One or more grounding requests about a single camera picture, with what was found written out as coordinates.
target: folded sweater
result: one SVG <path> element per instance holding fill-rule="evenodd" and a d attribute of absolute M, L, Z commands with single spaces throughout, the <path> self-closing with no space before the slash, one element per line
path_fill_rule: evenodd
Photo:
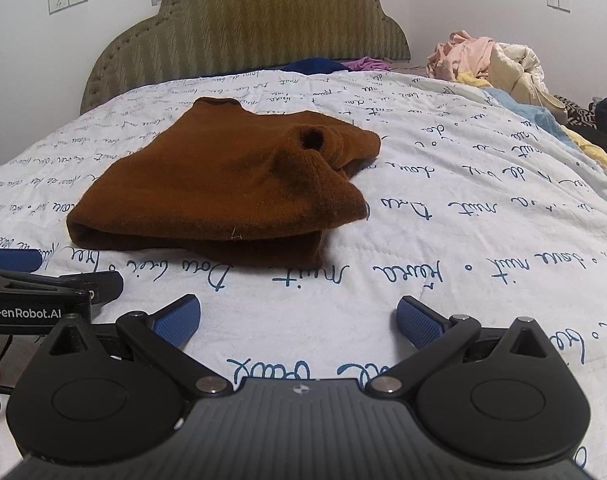
<path fill-rule="evenodd" d="M 198 99 L 117 160 L 67 218 L 93 250 L 186 248 L 227 264 L 317 267 L 321 233 L 365 218 L 348 179 L 379 136 L 315 112 L 256 115 Z"/>

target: blue textured pad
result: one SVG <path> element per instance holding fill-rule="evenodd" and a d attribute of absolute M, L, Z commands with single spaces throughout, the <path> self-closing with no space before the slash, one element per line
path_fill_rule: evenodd
<path fill-rule="evenodd" d="M 443 327 L 405 300 L 397 305 L 399 332 L 419 350 L 443 335 Z"/>
<path fill-rule="evenodd" d="M 36 249 L 0 249 L 0 269 L 34 272 L 41 264 L 41 253 Z"/>
<path fill-rule="evenodd" d="M 152 331 L 176 348 L 181 347 L 199 328 L 201 306 L 199 300 L 189 294 L 185 301 L 166 316 L 156 319 Z"/>

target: bed headboard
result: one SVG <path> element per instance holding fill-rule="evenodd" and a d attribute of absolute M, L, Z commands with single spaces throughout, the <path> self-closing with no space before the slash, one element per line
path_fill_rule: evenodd
<path fill-rule="evenodd" d="M 379 0 L 162 0 L 90 73 L 81 113 L 139 86 L 323 56 L 410 59 Z"/>

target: white comforter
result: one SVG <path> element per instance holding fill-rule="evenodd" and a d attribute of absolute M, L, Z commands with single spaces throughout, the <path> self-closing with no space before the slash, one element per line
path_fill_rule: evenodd
<path fill-rule="evenodd" d="M 66 213 L 92 181 L 200 96 L 263 114 L 315 110 L 381 136 L 378 160 L 353 180 L 369 216 L 328 233 L 323 269 L 70 246 Z M 483 91 L 394 73 L 278 71 L 133 90 L 0 168 L 0 247 L 28 246 L 42 250 L 43 274 L 120 270 L 123 295 L 97 322 L 196 294 L 202 322 L 186 352 L 234 384 L 247 375 L 367 381 L 412 351 L 394 323 L 405 294 L 485 326 L 535 317 L 591 403 L 575 459 L 607 479 L 607 177 Z M 6 381 L 34 339 L 16 338 L 2 361 Z M 4 403 L 0 476 L 20 459 Z"/>

